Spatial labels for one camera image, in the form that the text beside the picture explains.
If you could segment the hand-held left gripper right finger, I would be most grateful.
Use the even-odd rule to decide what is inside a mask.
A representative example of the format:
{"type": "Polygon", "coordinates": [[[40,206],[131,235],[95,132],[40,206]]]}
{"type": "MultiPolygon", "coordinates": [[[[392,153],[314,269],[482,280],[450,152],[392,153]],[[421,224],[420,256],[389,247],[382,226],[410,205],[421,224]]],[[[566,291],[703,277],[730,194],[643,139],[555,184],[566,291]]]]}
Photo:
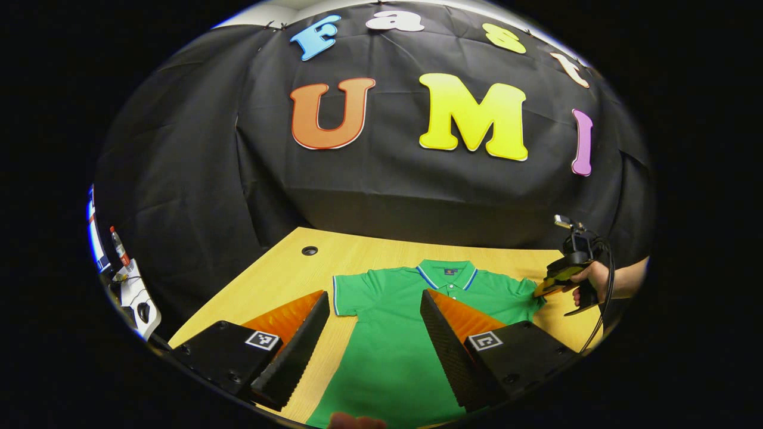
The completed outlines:
{"type": "Polygon", "coordinates": [[[434,290],[423,291],[420,314],[466,412],[515,401],[580,359],[532,321],[505,324],[434,290]]]}

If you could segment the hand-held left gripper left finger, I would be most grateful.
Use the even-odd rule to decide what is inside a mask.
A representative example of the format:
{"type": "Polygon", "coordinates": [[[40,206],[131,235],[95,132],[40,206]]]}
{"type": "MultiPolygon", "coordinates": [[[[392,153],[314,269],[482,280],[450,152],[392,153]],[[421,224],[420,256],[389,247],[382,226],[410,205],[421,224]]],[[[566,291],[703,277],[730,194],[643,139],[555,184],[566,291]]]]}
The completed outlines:
{"type": "Polygon", "coordinates": [[[170,356],[222,391],[279,412],[302,379],[329,314],[328,292],[317,290],[243,324],[216,321],[170,356]]]}

